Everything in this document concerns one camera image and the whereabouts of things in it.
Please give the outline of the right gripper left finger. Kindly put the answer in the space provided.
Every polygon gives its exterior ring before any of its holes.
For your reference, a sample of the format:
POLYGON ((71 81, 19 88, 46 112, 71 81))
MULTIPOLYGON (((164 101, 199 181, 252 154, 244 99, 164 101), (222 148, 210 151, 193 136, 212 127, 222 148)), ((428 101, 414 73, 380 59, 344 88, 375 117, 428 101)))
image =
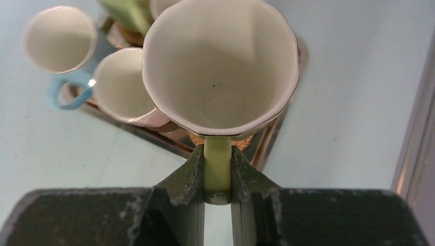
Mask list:
POLYGON ((204 244, 204 147, 153 187, 151 224, 162 245, 204 244))

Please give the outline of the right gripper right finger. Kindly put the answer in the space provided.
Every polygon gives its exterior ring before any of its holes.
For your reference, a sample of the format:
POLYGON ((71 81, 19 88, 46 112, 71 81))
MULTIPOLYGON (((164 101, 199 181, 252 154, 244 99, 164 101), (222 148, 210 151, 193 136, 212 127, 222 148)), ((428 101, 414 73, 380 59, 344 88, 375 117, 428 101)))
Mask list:
POLYGON ((272 190, 281 187, 251 165, 242 151, 233 146, 231 157, 231 219, 234 245, 273 245, 276 229, 270 220, 274 212, 272 190))

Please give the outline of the woven coaster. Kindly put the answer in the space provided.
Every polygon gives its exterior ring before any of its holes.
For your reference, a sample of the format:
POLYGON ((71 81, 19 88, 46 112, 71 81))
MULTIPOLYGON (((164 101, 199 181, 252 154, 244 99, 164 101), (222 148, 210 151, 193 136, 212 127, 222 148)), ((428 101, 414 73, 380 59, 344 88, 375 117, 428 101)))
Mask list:
MULTIPOLYGON (((205 143, 205 140, 202 138, 199 138, 198 136, 194 135, 193 133, 188 133, 190 140, 193 142, 195 146, 201 145, 205 143)), ((249 136, 242 140, 232 140, 231 144, 233 146, 237 146, 241 151, 247 148, 251 141, 253 139, 253 136, 249 136)))

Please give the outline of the pink cup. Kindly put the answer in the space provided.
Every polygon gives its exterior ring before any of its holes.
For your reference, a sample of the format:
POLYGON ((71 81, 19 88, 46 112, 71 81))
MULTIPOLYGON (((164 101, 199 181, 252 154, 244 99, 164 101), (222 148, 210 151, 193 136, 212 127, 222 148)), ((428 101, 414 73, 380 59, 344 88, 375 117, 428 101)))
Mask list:
POLYGON ((98 108, 117 121, 158 128, 170 122, 153 104, 142 80, 143 49, 123 48, 103 58, 93 79, 98 108))
POLYGON ((179 2, 181 0, 150 0, 149 9, 153 19, 156 20, 167 8, 179 2))

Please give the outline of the yellow-green mug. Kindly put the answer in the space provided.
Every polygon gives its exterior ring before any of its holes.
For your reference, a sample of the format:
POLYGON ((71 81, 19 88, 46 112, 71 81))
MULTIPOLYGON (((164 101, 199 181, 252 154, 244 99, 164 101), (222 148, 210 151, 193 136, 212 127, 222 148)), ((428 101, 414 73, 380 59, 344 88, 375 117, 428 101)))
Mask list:
POLYGON ((264 1, 181 1, 143 43, 142 77, 156 108, 204 142, 204 198, 231 202, 231 142, 277 118, 299 83, 298 42, 264 1))

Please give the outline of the light wood coaster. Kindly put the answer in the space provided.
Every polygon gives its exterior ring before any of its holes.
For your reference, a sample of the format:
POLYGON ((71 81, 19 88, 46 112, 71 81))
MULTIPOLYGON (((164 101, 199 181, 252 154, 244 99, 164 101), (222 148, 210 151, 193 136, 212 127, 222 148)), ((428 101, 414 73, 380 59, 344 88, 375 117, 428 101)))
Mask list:
POLYGON ((115 27, 117 28, 119 34, 122 36, 122 38, 131 44, 134 47, 142 47, 144 43, 144 36, 141 33, 130 31, 129 29, 125 28, 123 25, 121 25, 119 22, 115 22, 115 27))

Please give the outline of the blue mug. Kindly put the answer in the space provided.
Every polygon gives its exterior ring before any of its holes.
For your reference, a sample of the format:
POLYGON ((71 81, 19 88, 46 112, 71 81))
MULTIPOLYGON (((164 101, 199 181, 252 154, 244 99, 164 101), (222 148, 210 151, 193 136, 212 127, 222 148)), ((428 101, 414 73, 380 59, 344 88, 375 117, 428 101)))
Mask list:
POLYGON ((94 20, 72 6, 37 13, 26 26, 23 47, 33 64, 51 74, 48 100, 60 110, 75 110, 91 98, 97 65, 116 51, 94 20), (82 88, 69 103, 60 100, 66 84, 82 88))

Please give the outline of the green cup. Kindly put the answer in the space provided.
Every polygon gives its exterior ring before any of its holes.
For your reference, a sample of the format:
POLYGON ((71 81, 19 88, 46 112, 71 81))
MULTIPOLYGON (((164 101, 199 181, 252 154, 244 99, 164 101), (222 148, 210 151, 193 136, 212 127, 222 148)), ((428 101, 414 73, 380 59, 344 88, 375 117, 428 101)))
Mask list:
POLYGON ((142 36, 154 21, 146 0, 100 0, 99 3, 115 21, 142 36))

